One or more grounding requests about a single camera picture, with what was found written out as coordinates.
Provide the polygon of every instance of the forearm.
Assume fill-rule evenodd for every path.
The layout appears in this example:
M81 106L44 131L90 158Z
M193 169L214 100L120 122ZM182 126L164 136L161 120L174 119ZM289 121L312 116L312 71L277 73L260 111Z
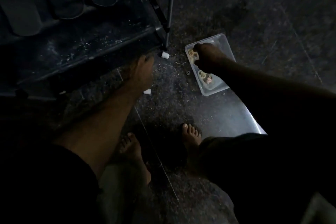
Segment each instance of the forearm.
M334 109L336 95L327 90L266 75L231 60L223 60L214 74L229 85L268 134L302 133L310 125L317 128Z
M97 177L114 152L138 94L126 85L116 90L93 115L75 124L55 143L79 155Z

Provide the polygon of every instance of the rectangular plastic tray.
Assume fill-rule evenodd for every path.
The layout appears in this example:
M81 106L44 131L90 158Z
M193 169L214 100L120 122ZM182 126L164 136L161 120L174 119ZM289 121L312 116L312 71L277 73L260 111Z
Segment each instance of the rectangular plastic tray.
M201 90L202 95L204 96L209 96L211 94L215 94L217 92L220 92L222 90L226 90L229 88L229 86L218 76L211 74L213 83L207 85L203 80L201 80L198 76L198 72L200 71L197 66L194 65L193 59L189 56L188 50L193 49L195 44L204 44L204 43L211 43L215 46L217 46L227 58L232 59L233 61L235 60L235 57L233 56L233 53L231 51L229 42L224 34L218 34L214 35L212 37L200 40L198 42L188 44L184 50L185 53L187 54L188 60L190 62L191 68L195 74L199 89Z

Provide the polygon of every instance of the person's right arm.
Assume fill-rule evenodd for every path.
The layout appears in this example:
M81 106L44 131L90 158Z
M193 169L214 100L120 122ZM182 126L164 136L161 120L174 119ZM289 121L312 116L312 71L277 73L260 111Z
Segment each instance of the person's right arm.
M332 131L336 95L277 78L228 59L212 44L196 44L201 70L222 78L269 135L321 135Z

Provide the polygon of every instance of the person's left hand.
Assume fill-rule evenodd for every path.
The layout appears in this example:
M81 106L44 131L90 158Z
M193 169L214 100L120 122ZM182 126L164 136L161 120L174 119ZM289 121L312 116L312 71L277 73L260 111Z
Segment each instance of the person's left hand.
M141 55L137 62L130 67L128 86L139 96L143 91L148 90L153 83L153 64L154 57L146 60L145 55Z

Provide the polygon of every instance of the white debris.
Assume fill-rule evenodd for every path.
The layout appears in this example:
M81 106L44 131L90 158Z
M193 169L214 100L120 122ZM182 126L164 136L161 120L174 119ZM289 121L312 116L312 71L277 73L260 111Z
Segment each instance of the white debris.
M151 92L152 92L152 90L151 90L151 89L148 89L148 90L145 90L143 93L144 93L144 94L148 94L148 95L150 95Z
M169 54L166 53L166 52L162 52L161 57L164 58L164 59L169 59Z

